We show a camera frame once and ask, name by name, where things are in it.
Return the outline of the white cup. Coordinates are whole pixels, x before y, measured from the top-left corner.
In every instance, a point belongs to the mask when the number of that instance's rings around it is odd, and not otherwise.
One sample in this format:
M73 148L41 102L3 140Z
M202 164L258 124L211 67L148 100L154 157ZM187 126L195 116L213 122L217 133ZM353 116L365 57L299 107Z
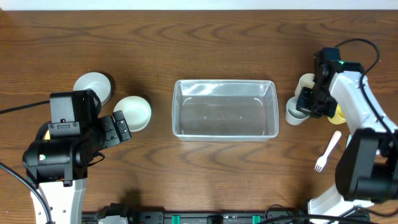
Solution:
M300 80L297 83L297 86L295 89L295 96L299 96L303 87L312 89L313 86L315 85L314 78L315 78L315 75L313 73L306 73L306 74L302 75L300 77Z

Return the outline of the grey cup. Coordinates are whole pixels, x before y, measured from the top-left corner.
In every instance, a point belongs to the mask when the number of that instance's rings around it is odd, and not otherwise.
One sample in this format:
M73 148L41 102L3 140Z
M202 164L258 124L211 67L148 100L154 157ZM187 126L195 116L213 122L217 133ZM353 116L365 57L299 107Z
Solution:
M302 124L304 121L309 119L309 115L298 111L296 105L298 103L298 97L294 96L290 98L286 104L285 120L291 125L297 126Z

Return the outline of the yellow cup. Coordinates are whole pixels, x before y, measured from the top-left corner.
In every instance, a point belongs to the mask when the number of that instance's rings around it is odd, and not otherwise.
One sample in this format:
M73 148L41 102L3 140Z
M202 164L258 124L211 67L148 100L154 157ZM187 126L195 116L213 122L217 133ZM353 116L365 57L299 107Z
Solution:
M328 121L331 124L335 124L335 125L343 124L346 122L343 111L339 105L336 106L336 110L335 110L333 117L328 117Z

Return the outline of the white bowl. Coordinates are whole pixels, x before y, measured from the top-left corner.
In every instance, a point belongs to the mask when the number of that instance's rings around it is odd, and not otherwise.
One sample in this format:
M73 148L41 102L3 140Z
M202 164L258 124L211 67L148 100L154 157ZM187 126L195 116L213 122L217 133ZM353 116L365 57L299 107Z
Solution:
M114 107L114 112L119 110L123 112L130 132L138 132L145 129L152 116L149 102L140 96L123 98Z

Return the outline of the grey bowl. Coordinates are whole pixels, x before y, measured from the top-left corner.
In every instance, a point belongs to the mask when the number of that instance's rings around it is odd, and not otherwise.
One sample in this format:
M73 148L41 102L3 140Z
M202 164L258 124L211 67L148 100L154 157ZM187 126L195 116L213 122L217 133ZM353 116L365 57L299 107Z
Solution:
M86 89L91 89L97 94L102 106L111 98L111 82L102 73L86 73L75 82L73 87L74 91Z

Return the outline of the yellow bowl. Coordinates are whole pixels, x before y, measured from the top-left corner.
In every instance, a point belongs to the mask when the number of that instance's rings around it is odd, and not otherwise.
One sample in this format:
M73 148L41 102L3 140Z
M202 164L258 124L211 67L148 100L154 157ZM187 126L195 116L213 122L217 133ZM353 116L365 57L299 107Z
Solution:
M45 135L43 137L43 140L50 140L50 132L49 132L49 130L46 131L46 133L45 133Z

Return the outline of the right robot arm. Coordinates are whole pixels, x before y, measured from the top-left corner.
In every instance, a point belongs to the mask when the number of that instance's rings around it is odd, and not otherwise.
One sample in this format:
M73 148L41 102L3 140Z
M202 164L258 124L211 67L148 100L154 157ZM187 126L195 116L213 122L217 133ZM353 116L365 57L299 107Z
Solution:
M302 88L296 109L332 117L340 107L351 139L335 169L335 183L308 202L313 223L340 221L359 206L397 199L397 125L374 97L359 62L344 61L336 47L314 55L312 87Z

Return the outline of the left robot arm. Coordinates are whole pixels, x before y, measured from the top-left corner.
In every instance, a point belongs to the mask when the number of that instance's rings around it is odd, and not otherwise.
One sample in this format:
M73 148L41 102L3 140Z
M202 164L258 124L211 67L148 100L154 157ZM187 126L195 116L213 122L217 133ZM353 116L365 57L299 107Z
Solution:
M93 90L52 93L51 120L25 151L22 162L33 187L37 223L81 223L88 168L103 149L131 139L121 110L100 118Z

